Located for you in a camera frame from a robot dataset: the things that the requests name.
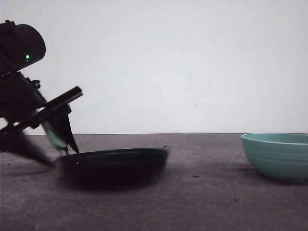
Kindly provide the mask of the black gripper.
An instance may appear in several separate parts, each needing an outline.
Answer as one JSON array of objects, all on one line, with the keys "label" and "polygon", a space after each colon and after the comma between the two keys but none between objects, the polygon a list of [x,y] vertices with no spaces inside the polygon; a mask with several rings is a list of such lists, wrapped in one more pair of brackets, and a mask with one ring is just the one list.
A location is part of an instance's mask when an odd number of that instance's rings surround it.
[{"label": "black gripper", "polygon": [[82,89],[76,86],[46,101],[39,87],[38,80],[25,78],[21,72],[11,72],[0,77],[0,116],[8,122],[0,130],[0,151],[54,168],[54,163],[22,131],[42,124],[55,135],[54,144],[58,150],[68,154],[70,146],[79,153],[68,115],[72,112],[69,104],[82,96]]}]

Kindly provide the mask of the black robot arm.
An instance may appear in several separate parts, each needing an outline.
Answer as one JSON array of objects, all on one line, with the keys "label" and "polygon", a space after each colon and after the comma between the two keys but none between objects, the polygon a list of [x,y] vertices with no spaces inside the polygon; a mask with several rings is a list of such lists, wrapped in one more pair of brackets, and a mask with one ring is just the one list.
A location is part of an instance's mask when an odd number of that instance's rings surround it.
[{"label": "black robot arm", "polygon": [[56,150],[67,153],[71,147],[78,153],[68,115],[70,102],[82,96],[82,90],[74,87],[47,101],[39,92],[40,81],[21,73],[45,53],[45,42],[32,26],[10,20],[0,25],[0,116],[7,122],[0,130],[0,150],[53,168],[53,161],[29,140],[24,129],[43,126]]}]

